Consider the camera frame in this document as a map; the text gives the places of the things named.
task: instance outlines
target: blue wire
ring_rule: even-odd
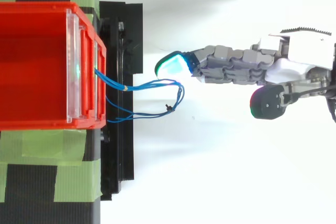
[[[175,80],[171,80],[171,79],[161,79],[161,80],[153,80],[147,83],[144,83],[142,85],[139,86],[124,86],[120,83],[117,83],[113,80],[111,80],[110,78],[108,78],[107,76],[105,76],[103,73],[101,73],[100,71],[98,71],[97,69],[94,70],[95,74],[103,81],[105,82],[106,85],[120,90],[120,91],[139,91],[139,90],[146,90],[146,89],[154,89],[154,88],[161,88],[161,87],[167,87],[167,86],[178,86],[178,92],[177,92],[177,97],[176,97],[176,103],[172,106],[171,111],[166,111],[163,113],[158,113],[158,114],[151,114],[151,113],[135,113],[132,111],[129,111],[127,109],[124,109],[120,106],[117,106],[116,104],[112,103],[110,101],[110,99],[106,96],[106,100],[114,107],[116,107],[119,110],[125,111],[127,113],[130,113],[130,115],[127,118],[116,118],[116,120],[118,121],[111,121],[111,120],[107,120],[107,122],[109,123],[121,123],[124,121],[129,121],[129,120],[136,120],[136,119],[153,119],[153,118],[160,118],[162,116],[168,115],[170,113],[172,113],[173,111],[175,111],[175,109],[177,108],[177,106],[183,101],[184,99],[184,86],[182,84],[180,84],[179,82],[175,81]]]

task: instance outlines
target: wire connector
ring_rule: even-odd
[[[173,107],[168,106],[168,104],[166,104],[166,108],[167,108],[167,111],[169,111],[169,112],[174,112],[175,111],[175,110],[173,110]]]

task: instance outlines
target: black metal bracket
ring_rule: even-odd
[[[143,69],[142,4],[100,2],[100,37],[107,48],[107,76],[133,85],[133,74]],[[107,97],[117,106],[133,111],[133,93],[107,86]],[[128,114],[107,103],[107,120]],[[119,193],[121,181],[134,179],[133,121],[109,123],[101,141],[101,200]]]

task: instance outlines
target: green light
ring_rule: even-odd
[[[156,76],[161,78],[175,78],[176,76],[191,76],[189,67],[181,55],[175,55],[163,62],[156,71]]]

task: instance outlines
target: black cable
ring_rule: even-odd
[[[327,105],[332,119],[336,123],[336,114],[335,114],[335,100],[327,98]]]
[[[299,97],[302,97],[306,94],[313,94],[313,93],[326,91],[326,90],[331,90],[331,89],[336,89],[336,85],[332,85],[332,86],[328,86],[328,87],[324,87],[324,88],[319,88],[319,89],[311,89],[311,90],[307,90],[305,92],[301,92],[301,93],[298,93],[298,94],[299,94]]]

